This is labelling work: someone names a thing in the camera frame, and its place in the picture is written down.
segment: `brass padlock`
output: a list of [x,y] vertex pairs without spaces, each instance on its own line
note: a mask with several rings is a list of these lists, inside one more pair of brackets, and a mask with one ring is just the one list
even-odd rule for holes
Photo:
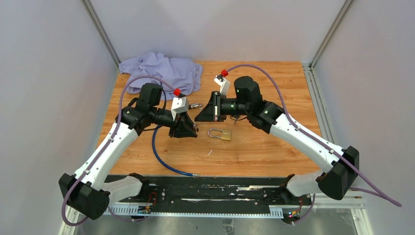
[[[222,134],[220,136],[213,136],[210,134],[210,131],[220,131]],[[231,130],[222,130],[222,129],[209,129],[207,131],[207,135],[210,137],[220,138],[224,141],[230,141],[232,137],[232,131]]]

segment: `blue hose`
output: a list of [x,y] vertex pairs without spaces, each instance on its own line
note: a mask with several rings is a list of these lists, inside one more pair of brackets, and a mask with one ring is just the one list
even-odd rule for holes
[[157,154],[157,150],[156,150],[156,134],[157,134],[157,131],[159,130],[159,128],[160,128],[161,126],[157,126],[157,128],[154,130],[154,133],[153,133],[153,138],[151,139],[151,146],[153,147],[153,153],[154,153],[154,156],[156,156],[156,158],[157,158],[157,160],[159,160],[159,162],[164,166],[164,167],[166,167],[167,169],[169,169],[169,170],[171,170],[171,171],[174,171],[174,172],[176,172],[176,173],[178,173],[178,174],[182,174],[182,175],[186,175],[186,176],[200,176],[200,175],[198,175],[198,174],[192,174],[192,173],[187,173],[187,172],[183,172],[183,171],[180,171],[180,170],[177,170],[177,169],[174,169],[174,168],[172,168],[171,166],[169,166],[169,165],[167,165],[166,163],[164,163],[163,162],[163,160],[160,158],[160,156]]

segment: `white backdrop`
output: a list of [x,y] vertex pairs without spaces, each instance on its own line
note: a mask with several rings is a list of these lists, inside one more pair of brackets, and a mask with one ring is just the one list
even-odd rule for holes
[[413,22],[413,0],[357,0],[316,67],[337,140],[356,147],[362,172],[403,204],[363,194],[376,235],[414,233]]
[[91,0],[120,60],[311,62],[344,0]]
[[116,68],[79,0],[0,1],[0,234],[55,235]]

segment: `wooden tabletop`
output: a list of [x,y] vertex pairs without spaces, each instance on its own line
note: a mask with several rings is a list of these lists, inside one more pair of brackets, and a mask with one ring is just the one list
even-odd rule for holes
[[[201,89],[188,96],[189,103],[207,104],[212,91],[219,86],[213,81],[215,75],[223,69],[247,62],[199,61],[204,71]],[[267,71],[279,85],[290,114],[301,124],[320,135],[319,126],[300,62],[251,62]],[[260,71],[253,68],[238,68],[227,76],[232,86],[228,97],[235,97],[233,81],[248,75],[258,82],[265,100],[280,105],[275,87]],[[101,130],[100,143],[108,134],[117,115],[121,91],[129,74],[118,76],[114,93],[108,107],[104,125]],[[126,94],[123,106],[137,94]],[[192,119],[199,109],[189,110]],[[207,135],[210,128],[231,129],[231,141],[223,141]],[[176,175],[166,169],[155,158],[151,148],[152,131],[143,132],[124,152],[110,173],[144,175]],[[160,157],[170,166],[203,176],[282,176],[305,174],[318,169],[308,157],[300,153],[285,141],[267,135],[262,130],[252,127],[247,120],[238,121],[236,125],[229,118],[225,122],[202,122],[197,138],[170,138],[168,128],[162,127],[157,132],[156,148]]]

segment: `purple cloth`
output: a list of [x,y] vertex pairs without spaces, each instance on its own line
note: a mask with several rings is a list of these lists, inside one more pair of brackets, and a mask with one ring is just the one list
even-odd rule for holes
[[[179,88],[185,95],[200,90],[200,76],[203,72],[203,67],[186,58],[167,58],[162,53],[155,54],[149,52],[141,57],[124,60],[119,64],[120,73],[131,74],[128,81],[142,76],[152,75],[159,77],[166,81],[173,88]],[[172,100],[175,95],[173,91],[161,82],[143,78],[133,82],[128,88],[127,92],[130,94],[137,94],[145,83],[155,83],[163,86],[166,91],[167,100]]]

